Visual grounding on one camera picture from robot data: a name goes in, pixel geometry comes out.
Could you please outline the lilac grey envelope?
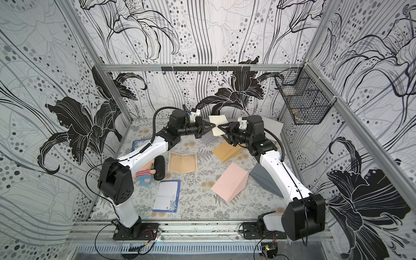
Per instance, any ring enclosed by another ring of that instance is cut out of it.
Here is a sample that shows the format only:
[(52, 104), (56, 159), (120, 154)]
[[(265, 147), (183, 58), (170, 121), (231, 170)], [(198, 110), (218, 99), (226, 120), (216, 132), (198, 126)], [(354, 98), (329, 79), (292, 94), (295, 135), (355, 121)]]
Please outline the lilac grey envelope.
[(200, 142), (202, 142), (204, 145), (209, 145), (210, 143), (212, 143), (213, 141), (215, 141), (217, 139), (217, 136), (213, 135), (212, 131), (209, 131), (207, 134), (203, 135), (200, 138)]

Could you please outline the yellow kraft envelope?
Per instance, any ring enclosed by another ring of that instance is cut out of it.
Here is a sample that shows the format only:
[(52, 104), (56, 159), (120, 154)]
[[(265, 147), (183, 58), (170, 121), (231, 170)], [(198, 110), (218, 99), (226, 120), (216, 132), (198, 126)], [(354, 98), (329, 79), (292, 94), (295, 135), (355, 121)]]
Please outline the yellow kraft envelope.
[(212, 150), (212, 153), (222, 162), (226, 162), (243, 152), (244, 148), (240, 146), (232, 146), (227, 142), (223, 142)]

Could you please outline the cream letter paper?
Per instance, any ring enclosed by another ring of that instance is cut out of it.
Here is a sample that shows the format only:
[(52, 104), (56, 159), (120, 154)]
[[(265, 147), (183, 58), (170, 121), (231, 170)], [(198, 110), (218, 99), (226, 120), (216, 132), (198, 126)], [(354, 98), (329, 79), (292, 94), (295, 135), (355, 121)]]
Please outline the cream letter paper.
[(168, 170), (179, 174), (197, 172), (197, 154), (178, 154), (170, 152)]
[(228, 123), (228, 120), (225, 115), (210, 115), (209, 120), (212, 124), (215, 124), (215, 127), (212, 129), (213, 136), (219, 137), (225, 134), (224, 131), (219, 129), (219, 125), (224, 125)]

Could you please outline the pink envelope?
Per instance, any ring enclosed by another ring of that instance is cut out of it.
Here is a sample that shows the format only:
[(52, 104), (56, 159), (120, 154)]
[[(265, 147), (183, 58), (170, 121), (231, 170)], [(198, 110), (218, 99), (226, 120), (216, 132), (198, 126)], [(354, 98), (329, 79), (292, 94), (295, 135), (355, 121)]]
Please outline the pink envelope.
[(231, 163), (211, 190), (229, 203), (245, 189), (248, 176), (248, 171), (242, 169), (235, 163)]

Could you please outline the dark grey envelope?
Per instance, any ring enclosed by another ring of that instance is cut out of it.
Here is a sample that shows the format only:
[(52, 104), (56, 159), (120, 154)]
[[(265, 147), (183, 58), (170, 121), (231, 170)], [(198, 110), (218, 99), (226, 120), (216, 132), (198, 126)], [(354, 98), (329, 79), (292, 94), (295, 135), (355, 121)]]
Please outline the dark grey envelope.
[(283, 194), (272, 179), (268, 171), (260, 164), (257, 163), (250, 171), (249, 175), (265, 190), (283, 198)]

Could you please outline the white blue-bordered letter paper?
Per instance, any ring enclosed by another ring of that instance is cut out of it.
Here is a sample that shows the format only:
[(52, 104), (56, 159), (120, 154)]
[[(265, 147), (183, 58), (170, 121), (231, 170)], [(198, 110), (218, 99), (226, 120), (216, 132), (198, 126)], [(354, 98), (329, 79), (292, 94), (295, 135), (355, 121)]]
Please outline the white blue-bordered letter paper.
[(164, 180), (159, 183), (153, 212), (176, 213), (180, 195), (180, 180)]

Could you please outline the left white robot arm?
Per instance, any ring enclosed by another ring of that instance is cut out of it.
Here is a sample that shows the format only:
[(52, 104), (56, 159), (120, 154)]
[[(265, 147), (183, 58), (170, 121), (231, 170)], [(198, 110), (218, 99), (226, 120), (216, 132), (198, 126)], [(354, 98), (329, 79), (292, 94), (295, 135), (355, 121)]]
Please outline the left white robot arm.
[[(166, 109), (172, 110), (168, 124), (157, 131), (157, 115)], [(118, 159), (109, 157), (105, 160), (97, 187), (112, 204), (121, 226), (131, 229), (140, 223), (140, 217), (131, 199), (134, 191), (133, 175), (152, 159), (177, 145), (182, 136), (194, 135), (199, 139), (215, 126), (215, 123), (206, 121), (200, 116), (199, 109), (187, 112), (175, 107), (162, 107), (153, 115), (152, 137), (148, 143)]]

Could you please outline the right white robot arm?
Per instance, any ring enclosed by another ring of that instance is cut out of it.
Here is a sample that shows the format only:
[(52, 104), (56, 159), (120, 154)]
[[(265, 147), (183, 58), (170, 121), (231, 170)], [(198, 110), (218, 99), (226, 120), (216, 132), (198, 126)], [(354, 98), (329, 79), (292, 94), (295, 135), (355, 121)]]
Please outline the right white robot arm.
[(249, 153), (268, 172), (280, 190), (286, 203), (282, 214), (264, 213), (259, 216), (257, 225), (260, 232), (283, 232), (293, 241), (304, 242), (308, 237), (325, 229), (325, 200), (314, 195), (292, 173), (284, 162), (284, 148), (277, 136), (269, 140), (266, 135), (272, 132), (264, 127), (262, 117), (251, 115), (237, 121), (218, 126), (225, 133), (224, 139), (232, 146), (244, 145)]

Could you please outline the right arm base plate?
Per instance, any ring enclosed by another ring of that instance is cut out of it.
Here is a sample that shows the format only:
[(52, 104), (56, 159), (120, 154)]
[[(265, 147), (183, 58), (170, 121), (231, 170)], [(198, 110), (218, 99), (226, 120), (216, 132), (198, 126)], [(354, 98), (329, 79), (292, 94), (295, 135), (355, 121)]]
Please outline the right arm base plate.
[(246, 240), (260, 240), (260, 239), (287, 239), (287, 235), (281, 231), (269, 231), (263, 225), (256, 222), (243, 222), (238, 232), (243, 235)]

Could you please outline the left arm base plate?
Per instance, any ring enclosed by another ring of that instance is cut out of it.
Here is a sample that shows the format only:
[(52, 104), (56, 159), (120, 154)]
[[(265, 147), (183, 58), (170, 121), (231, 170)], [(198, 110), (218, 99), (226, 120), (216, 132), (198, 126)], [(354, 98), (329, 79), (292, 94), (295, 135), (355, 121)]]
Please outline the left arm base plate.
[(117, 223), (113, 239), (115, 241), (151, 241), (156, 238), (158, 230), (158, 223), (139, 223), (130, 228)]

